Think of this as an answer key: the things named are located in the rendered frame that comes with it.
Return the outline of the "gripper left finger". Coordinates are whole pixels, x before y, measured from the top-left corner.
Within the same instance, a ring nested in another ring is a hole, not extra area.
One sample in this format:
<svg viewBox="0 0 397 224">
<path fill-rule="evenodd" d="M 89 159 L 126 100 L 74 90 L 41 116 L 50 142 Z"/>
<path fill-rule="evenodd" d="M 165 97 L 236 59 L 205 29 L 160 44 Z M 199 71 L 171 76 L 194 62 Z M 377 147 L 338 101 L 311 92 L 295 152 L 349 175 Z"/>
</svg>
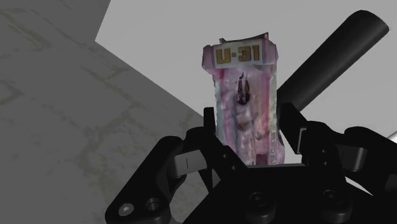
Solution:
<svg viewBox="0 0 397 224">
<path fill-rule="evenodd" d="M 247 167 L 215 135 L 213 108 L 186 137 L 161 138 L 110 203 L 106 224 L 246 224 L 246 196 L 237 193 Z M 198 172 L 208 194 L 181 223 L 170 203 L 189 173 Z"/>
</svg>

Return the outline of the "pink printed package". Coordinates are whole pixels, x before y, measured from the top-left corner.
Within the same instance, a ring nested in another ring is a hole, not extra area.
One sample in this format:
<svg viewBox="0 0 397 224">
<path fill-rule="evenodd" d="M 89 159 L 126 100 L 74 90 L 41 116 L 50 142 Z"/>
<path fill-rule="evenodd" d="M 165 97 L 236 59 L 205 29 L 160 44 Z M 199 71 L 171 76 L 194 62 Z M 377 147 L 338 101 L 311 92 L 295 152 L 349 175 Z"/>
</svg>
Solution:
<svg viewBox="0 0 397 224">
<path fill-rule="evenodd" d="M 203 48 L 202 68 L 212 76 L 216 135 L 246 165 L 280 165 L 285 147 L 277 120 L 276 45 L 263 33 Z"/>
</svg>

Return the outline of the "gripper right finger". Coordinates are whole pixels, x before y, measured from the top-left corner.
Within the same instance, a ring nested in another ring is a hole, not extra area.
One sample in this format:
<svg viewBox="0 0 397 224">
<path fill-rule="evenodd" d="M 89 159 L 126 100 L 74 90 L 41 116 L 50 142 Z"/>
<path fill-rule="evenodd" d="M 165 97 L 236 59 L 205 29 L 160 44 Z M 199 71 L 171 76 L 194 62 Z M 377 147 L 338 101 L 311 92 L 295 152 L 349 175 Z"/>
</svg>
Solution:
<svg viewBox="0 0 397 224">
<path fill-rule="evenodd" d="M 397 222 L 397 143 L 365 127 L 338 133 L 281 106 L 281 131 L 312 183 L 322 222 Z"/>
</svg>

